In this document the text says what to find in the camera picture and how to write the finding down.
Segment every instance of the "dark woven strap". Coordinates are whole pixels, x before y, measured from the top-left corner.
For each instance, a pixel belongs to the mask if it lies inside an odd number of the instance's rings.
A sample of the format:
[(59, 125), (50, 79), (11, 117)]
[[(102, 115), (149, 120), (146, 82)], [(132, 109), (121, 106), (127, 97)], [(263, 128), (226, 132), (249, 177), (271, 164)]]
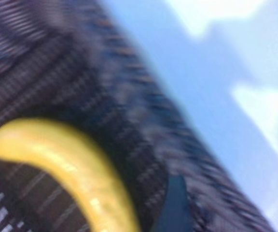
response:
[[(103, 141), (108, 151), (121, 151), (122, 157), (133, 163), (132, 167), (138, 171), (137, 179), (136, 175), (132, 175), (128, 181), (144, 229), (151, 226), (158, 214), (156, 206), (161, 205), (165, 191), (166, 175), (154, 160), (157, 157), (167, 163), (172, 174), (184, 176), (196, 231), (273, 231), (257, 208), (236, 188), (228, 174), (188, 129), (96, 0), (74, 0), (72, 4), (69, 4), (70, 1), (56, 0), (55, 4), (60, 7), (53, 7), (50, 11), (44, 10), (39, 3), (26, 5), (23, 0), (0, 2), (0, 19), (7, 15), (1, 10), (2, 4), (8, 4), (10, 8), (24, 5), (26, 7), (16, 9), (22, 15), (27, 11), (32, 18), (37, 18), (32, 14), (36, 9), (42, 12), (41, 15), (56, 12), (59, 17), (66, 19), (61, 21), (62, 24), (56, 24), (50, 17), (44, 17), (45, 20), (39, 23), (37, 20), (27, 20), (36, 25), (31, 30), (22, 30), (25, 31), (23, 34), (20, 30), (22, 24), (17, 24), (19, 26), (16, 28), (9, 24), (8, 19), (0, 20), (0, 40), (3, 44), (10, 43), (5, 31), (12, 34), (9, 49), (0, 47), (0, 52), (12, 54), (5, 56), (7, 59), (1, 59), (3, 56), (0, 55), (0, 125), (14, 117), (26, 115), (31, 108), (45, 105), (45, 109), (31, 111), (31, 115), (49, 114), (73, 124), (77, 122), (77, 126), (94, 133), (96, 139)], [(63, 34), (74, 35), (76, 43), (48, 29), (52, 26)], [(27, 45), (21, 52), (12, 53), (10, 48), (16, 48), (16, 40)], [(62, 109), (52, 113), (50, 109), (57, 105)], [(79, 109), (76, 116), (72, 109)], [(131, 170), (122, 163), (126, 162), (116, 162), (119, 169), (125, 171), (127, 179), (126, 170)], [(74, 214), (77, 209), (71, 200), (62, 208), (58, 207), (57, 202), (54, 203), (57, 196), (66, 196), (60, 193), (63, 190), (58, 187), (52, 188), (49, 195), (33, 198), (35, 192), (39, 192), (36, 186), (48, 184), (44, 182), (47, 175), (35, 172), (20, 184), (18, 180), (22, 180), (24, 173), (33, 173), (30, 168), (27, 168), (28, 171), (22, 166), (7, 169), (3, 164), (0, 170), (5, 179), (16, 174), (16, 178), (8, 178), (8, 181), (12, 186), (18, 185), (15, 187), (16, 194), (24, 196), (23, 201), (32, 202), (34, 207), (55, 207), (59, 214), (51, 214), (55, 217), (50, 218), (55, 230), (67, 231), (63, 230), (65, 222), (69, 222), (73, 216), (80, 218), (80, 214)], [(34, 209), (40, 212), (43, 220), (48, 219), (46, 211), (37, 207)], [(72, 231), (88, 230), (85, 222), (76, 224), (80, 228), (73, 227)]]

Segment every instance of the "striped fabric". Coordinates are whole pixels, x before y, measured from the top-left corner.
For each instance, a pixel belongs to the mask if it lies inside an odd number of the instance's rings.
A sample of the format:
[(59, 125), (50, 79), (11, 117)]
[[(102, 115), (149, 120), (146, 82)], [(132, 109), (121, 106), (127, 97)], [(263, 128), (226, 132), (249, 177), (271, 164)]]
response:
[[(100, 143), (129, 187), (143, 231), (160, 213), (167, 171), (184, 177), (195, 232), (273, 231), (97, 0), (0, 0), (0, 126), (23, 116), (66, 121)], [(39, 170), (0, 162), (0, 189), (16, 205), (5, 206), (11, 217), (0, 231), (20, 231), (21, 221), (24, 231), (89, 231), (73, 199)]]

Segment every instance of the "cloud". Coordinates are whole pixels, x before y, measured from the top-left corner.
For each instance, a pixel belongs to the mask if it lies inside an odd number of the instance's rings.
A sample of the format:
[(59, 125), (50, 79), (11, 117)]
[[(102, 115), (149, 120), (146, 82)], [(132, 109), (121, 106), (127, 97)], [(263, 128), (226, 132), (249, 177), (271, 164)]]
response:
[(165, 0), (193, 37), (204, 37), (210, 26), (227, 19), (246, 19), (269, 0)]
[(240, 83), (231, 93), (278, 155), (278, 90)]

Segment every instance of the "yellow handle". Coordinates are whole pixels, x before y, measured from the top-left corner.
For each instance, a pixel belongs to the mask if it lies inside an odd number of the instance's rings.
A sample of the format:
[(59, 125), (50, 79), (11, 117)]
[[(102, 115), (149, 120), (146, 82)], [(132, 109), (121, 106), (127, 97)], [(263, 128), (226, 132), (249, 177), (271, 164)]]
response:
[(132, 201), (113, 164), (84, 133), (46, 119), (0, 128), (0, 160), (43, 169), (73, 196), (94, 232), (139, 232)]

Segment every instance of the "blue sky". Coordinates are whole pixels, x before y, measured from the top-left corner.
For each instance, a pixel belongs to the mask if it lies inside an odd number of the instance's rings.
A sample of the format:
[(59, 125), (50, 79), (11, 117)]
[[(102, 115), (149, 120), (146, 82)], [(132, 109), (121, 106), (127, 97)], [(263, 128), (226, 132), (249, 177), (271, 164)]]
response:
[(278, 1), (103, 2), (188, 123), (278, 229)]

